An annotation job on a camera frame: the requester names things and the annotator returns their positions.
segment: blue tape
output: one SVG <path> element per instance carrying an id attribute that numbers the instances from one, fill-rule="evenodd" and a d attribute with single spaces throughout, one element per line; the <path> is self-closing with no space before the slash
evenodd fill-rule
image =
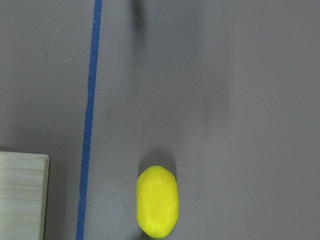
<path id="1" fill-rule="evenodd" d="M 79 203 L 78 203 L 78 215 L 77 215 L 76 236 L 75 236 L 76 240 L 83 240 L 84 233 L 85 233 L 88 174 L 89 174 L 89 162 L 90 162 L 92 123 L 93 123 L 93 116 L 94 116 L 101 11 L 102 11 L 102 0 L 95 0 L 93 22 L 92 22 L 89 76 L 88 76 L 88 86 L 87 86 L 88 100 L 87 100 L 87 105 L 85 110 L 84 133 L 83 133 L 83 144 L 82 144 Z"/>

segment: light wooden board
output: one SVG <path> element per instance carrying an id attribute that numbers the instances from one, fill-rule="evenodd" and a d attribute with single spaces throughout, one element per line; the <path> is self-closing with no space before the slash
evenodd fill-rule
<path id="1" fill-rule="evenodd" d="M 42 240 L 49 157 L 0 151 L 0 240 Z"/>

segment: gray table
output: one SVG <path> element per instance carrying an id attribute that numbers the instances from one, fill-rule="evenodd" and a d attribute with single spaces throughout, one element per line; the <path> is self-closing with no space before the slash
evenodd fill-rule
<path id="1" fill-rule="evenodd" d="M 0 147 L 50 155 L 45 239 L 74 239 L 93 1 L 3 5 Z M 157 162 L 179 187 L 168 240 L 318 239 L 319 14 L 104 1 L 85 239 L 146 239 L 135 184 Z"/>

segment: wooden block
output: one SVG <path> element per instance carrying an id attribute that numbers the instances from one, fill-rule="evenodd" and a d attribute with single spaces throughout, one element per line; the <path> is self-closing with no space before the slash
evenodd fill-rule
<path id="1" fill-rule="evenodd" d="M 42 240 L 49 157 L 0 151 L 0 240 Z"/>

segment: lemon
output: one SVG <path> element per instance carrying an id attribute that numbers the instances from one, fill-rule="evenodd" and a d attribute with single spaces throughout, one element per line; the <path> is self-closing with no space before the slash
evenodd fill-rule
<path id="1" fill-rule="evenodd" d="M 136 184 L 136 220 L 152 238 L 166 237 L 179 217 L 179 195 L 174 175 L 162 166 L 151 166 Z"/>

